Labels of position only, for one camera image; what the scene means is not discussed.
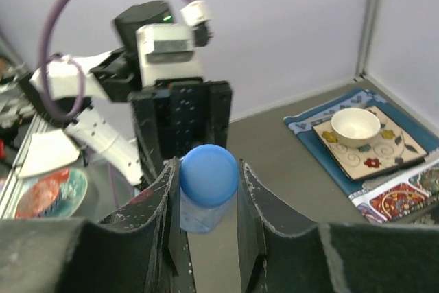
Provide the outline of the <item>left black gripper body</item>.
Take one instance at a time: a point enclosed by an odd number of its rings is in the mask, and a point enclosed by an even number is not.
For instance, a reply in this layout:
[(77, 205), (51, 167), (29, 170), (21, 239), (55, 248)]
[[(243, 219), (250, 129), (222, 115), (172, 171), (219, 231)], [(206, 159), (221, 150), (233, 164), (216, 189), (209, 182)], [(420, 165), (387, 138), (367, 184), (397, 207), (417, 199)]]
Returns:
[(233, 99), (227, 81), (180, 81), (129, 94), (142, 171), (150, 186), (164, 162), (201, 144), (226, 147)]

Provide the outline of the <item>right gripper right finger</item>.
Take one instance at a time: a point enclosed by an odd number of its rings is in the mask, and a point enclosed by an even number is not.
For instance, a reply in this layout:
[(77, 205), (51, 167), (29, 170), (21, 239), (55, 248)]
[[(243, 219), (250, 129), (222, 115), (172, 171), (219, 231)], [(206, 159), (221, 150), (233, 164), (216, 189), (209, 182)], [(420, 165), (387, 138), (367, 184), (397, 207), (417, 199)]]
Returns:
[(438, 227), (314, 222), (239, 163), (243, 292), (437, 292)]

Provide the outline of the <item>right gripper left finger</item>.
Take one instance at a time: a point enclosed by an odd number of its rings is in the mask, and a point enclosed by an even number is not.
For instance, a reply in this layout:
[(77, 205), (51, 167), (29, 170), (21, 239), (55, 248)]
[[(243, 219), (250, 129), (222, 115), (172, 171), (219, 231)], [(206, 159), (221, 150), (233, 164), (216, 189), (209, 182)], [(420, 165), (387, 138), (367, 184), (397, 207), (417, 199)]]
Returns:
[(2, 292), (172, 292), (179, 165), (95, 224), (84, 218), (1, 221)]

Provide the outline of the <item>blue label water bottle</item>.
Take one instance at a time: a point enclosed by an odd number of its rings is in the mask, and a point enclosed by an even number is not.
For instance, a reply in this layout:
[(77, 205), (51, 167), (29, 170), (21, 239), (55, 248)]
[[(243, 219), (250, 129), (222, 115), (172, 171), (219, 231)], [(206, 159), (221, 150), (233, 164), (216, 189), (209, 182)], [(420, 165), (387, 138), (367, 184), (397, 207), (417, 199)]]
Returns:
[(180, 162), (180, 227), (209, 233), (230, 209), (239, 182), (239, 166), (225, 148), (199, 145)]

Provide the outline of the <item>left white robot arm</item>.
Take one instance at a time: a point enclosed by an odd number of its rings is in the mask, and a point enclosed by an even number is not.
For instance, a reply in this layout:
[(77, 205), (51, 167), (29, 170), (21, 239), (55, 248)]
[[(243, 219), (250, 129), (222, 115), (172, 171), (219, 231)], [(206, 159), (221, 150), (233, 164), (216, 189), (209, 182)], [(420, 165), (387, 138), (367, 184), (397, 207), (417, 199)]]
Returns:
[(166, 0), (132, 5), (113, 19), (122, 46), (96, 56), (54, 54), (19, 81), (37, 113), (144, 189), (167, 160), (198, 145), (225, 147), (231, 85), (207, 80), (197, 50), (212, 33), (205, 2), (177, 22)]

